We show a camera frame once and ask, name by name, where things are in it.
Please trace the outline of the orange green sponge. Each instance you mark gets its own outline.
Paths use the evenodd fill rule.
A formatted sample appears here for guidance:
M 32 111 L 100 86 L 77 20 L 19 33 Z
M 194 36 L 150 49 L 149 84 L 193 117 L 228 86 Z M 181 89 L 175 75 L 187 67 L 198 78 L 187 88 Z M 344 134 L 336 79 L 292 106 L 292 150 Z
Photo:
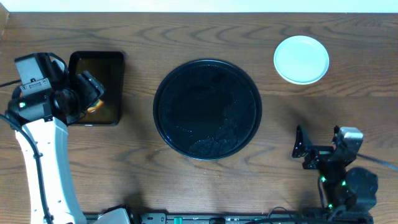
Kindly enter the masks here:
M 104 105 L 104 101 L 99 99 L 87 109 L 87 112 L 92 113 L 92 112 L 96 111 L 97 109 L 99 109 L 100 107 L 102 107 L 103 105 Z

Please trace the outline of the mint green plate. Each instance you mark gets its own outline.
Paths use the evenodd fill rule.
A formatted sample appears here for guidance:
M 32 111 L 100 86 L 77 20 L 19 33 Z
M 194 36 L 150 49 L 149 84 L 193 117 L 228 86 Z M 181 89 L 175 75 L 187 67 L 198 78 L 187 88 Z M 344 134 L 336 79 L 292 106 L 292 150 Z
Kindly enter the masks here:
M 283 40 L 274 52 L 276 72 L 296 85 L 309 85 L 319 81 L 328 71 L 329 54 L 321 42 L 296 35 Z

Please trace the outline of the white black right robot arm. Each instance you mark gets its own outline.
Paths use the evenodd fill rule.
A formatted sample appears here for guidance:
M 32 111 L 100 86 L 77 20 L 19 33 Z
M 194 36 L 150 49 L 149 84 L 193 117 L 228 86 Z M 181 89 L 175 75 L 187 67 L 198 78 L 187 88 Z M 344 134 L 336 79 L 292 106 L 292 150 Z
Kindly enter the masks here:
M 346 169 L 359 155 L 363 138 L 358 128 L 335 126 L 332 144 L 319 146 L 297 126 L 292 157 L 304 158 L 304 169 L 319 171 L 329 208 L 366 213 L 377 204 L 377 175 L 362 167 Z

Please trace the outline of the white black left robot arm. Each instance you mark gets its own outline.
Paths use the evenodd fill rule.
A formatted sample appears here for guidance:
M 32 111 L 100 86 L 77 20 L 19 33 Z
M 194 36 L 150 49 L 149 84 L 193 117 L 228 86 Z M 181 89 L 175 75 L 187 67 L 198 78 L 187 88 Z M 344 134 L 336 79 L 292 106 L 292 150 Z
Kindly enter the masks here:
M 131 223 L 124 207 L 110 208 L 93 217 L 83 214 L 75 194 L 67 152 L 68 130 L 59 119 L 38 119 L 16 130 L 25 160 L 30 222 Z

